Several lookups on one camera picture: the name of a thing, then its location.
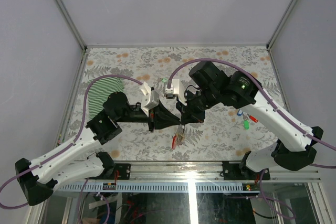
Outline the grey red key ring holder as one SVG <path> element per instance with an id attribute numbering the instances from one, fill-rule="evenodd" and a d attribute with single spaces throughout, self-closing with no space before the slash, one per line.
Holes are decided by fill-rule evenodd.
<path id="1" fill-rule="evenodd" d="M 175 150 L 178 146 L 183 145 L 185 139 L 185 125 L 179 125 L 172 140 L 172 149 Z"/>

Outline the red key tag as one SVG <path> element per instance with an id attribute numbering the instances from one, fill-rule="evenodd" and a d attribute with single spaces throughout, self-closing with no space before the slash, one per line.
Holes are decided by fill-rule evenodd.
<path id="1" fill-rule="evenodd" d="M 249 115 L 249 118 L 253 121 L 253 122 L 255 122 L 255 123 L 258 123 L 259 121 L 255 118 L 255 117 L 253 117 L 252 115 Z"/>

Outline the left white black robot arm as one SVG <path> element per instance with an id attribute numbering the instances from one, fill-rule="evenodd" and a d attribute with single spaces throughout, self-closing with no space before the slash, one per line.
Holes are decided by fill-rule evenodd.
<path id="1" fill-rule="evenodd" d="M 17 181 L 28 205 L 40 204 L 58 188 L 81 179 L 115 179 L 115 162 L 101 148 L 122 132 L 120 122 L 146 123 L 150 132 L 180 123 L 154 90 L 142 100 L 145 106 L 130 105 L 124 93 L 114 92 L 77 136 L 32 161 L 18 160 L 15 169 L 22 176 Z"/>

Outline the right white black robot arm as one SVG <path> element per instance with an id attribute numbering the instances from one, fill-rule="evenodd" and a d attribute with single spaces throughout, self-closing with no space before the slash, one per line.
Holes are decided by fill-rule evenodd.
<path id="1" fill-rule="evenodd" d="M 243 178 L 251 179 L 274 166 L 298 171 L 314 164 L 317 151 L 313 146 L 323 135 L 320 127 L 306 126 L 293 117 L 245 70 L 237 68 L 227 76 L 215 66 L 216 60 L 194 62 L 196 66 L 189 77 L 198 86 L 195 93 L 187 91 L 173 76 L 165 88 L 167 97 L 178 100 L 176 107 L 181 112 L 182 124 L 203 122 L 205 111 L 221 103 L 252 115 L 278 138 L 269 147 L 244 155 L 239 166 Z"/>

